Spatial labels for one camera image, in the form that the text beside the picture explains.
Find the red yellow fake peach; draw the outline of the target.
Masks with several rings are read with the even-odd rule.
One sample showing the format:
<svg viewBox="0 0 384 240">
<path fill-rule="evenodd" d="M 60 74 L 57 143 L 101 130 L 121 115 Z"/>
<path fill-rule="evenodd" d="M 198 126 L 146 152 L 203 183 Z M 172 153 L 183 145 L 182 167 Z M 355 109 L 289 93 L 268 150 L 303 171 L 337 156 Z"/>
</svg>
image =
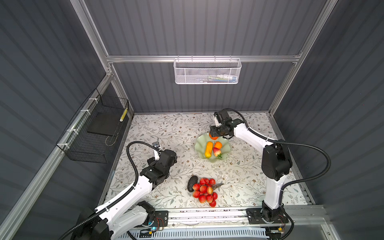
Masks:
<svg viewBox="0 0 384 240">
<path fill-rule="evenodd" d="M 222 152 L 221 149 L 214 147 L 213 148 L 214 156 L 218 159 L 222 158 Z"/>
</svg>

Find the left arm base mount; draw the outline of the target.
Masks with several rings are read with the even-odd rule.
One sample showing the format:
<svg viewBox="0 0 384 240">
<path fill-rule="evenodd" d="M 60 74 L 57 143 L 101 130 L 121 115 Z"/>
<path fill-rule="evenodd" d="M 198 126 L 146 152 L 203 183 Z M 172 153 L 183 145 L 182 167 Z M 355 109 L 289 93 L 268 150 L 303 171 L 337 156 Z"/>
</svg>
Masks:
<svg viewBox="0 0 384 240">
<path fill-rule="evenodd" d="M 141 227 L 167 227 L 169 211 L 154 211 L 147 215 Z"/>
</svg>

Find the large fake orange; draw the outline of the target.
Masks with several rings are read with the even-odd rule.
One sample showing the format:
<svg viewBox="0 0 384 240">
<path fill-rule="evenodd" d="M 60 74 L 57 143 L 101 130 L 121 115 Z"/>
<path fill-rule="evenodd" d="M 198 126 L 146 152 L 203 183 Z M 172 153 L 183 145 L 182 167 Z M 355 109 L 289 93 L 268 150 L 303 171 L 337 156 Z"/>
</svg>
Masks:
<svg viewBox="0 0 384 240">
<path fill-rule="evenodd" d="M 210 133 L 209 133 L 209 137 L 212 139 L 212 140 L 217 140 L 219 137 L 213 137 Z"/>
</svg>

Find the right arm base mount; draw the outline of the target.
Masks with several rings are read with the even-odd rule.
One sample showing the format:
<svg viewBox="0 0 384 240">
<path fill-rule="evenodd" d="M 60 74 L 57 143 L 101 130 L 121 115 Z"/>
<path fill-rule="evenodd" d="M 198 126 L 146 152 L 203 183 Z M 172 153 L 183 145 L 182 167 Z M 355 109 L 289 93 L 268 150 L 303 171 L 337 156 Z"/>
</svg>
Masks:
<svg viewBox="0 0 384 240">
<path fill-rule="evenodd" d="M 246 214 L 250 224 L 287 224 L 289 219 L 281 208 L 248 208 Z"/>
</svg>

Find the red lychee bunch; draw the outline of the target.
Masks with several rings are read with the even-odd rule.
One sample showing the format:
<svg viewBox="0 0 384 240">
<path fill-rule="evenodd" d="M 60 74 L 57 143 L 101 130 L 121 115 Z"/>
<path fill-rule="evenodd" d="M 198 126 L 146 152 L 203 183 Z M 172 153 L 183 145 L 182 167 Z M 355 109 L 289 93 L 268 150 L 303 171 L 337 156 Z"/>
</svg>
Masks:
<svg viewBox="0 0 384 240">
<path fill-rule="evenodd" d="M 208 204 L 211 208 L 215 208 L 218 200 L 217 191 L 222 185 L 213 178 L 198 179 L 198 183 L 193 186 L 192 196 L 198 199 L 201 204 Z"/>
</svg>

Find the small fake tangerine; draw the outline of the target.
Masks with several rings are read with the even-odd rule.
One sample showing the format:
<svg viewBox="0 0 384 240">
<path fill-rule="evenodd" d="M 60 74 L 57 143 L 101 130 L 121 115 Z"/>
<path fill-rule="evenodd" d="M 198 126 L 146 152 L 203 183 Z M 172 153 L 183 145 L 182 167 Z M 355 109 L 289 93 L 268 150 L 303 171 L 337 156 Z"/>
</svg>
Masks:
<svg viewBox="0 0 384 240">
<path fill-rule="evenodd" d="M 217 149 L 221 149 L 223 147 L 223 145 L 222 145 L 221 142 L 215 142 L 214 147 L 217 148 Z"/>
</svg>

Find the yellow fake squash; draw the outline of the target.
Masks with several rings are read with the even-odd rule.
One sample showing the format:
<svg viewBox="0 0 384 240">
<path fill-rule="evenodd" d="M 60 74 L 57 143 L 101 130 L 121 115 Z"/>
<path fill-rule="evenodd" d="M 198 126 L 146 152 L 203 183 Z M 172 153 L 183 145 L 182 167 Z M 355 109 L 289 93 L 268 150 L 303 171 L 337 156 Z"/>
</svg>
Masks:
<svg viewBox="0 0 384 240">
<path fill-rule="evenodd" d="M 214 144 L 213 142 L 207 142 L 205 149 L 205 158 L 209 159 L 212 156 Z"/>
</svg>

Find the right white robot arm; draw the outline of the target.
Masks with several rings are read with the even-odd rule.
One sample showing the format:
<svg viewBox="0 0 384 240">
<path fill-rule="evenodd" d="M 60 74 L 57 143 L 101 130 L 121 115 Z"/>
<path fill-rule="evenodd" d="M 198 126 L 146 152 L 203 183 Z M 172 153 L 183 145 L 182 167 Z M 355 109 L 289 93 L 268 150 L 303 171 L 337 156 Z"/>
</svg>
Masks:
<svg viewBox="0 0 384 240">
<path fill-rule="evenodd" d="M 253 130 L 243 116 L 233 120 L 228 109 L 215 112 L 214 120 L 215 125 L 210 127 L 211 136 L 225 139 L 236 137 L 262 153 L 261 168 L 267 177 L 267 188 L 261 215 L 266 223 L 272 223 L 284 214 L 283 185 L 293 166 L 288 148 Z"/>
</svg>

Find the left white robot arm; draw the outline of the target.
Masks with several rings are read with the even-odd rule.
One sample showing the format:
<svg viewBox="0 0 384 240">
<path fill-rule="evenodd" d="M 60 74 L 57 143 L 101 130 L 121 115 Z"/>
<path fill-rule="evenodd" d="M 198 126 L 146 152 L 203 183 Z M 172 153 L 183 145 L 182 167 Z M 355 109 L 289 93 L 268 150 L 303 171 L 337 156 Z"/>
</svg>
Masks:
<svg viewBox="0 0 384 240">
<path fill-rule="evenodd" d="M 72 240 L 114 240 L 125 232 L 153 220 L 155 208 L 141 199 L 169 177 L 170 168 L 177 162 L 172 150 L 158 152 L 159 157 L 148 159 L 148 166 L 134 182 L 112 200 L 94 210 L 86 208 L 78 224 L 92 215 L 91 221 L 72 233 Z"/>
</svg>

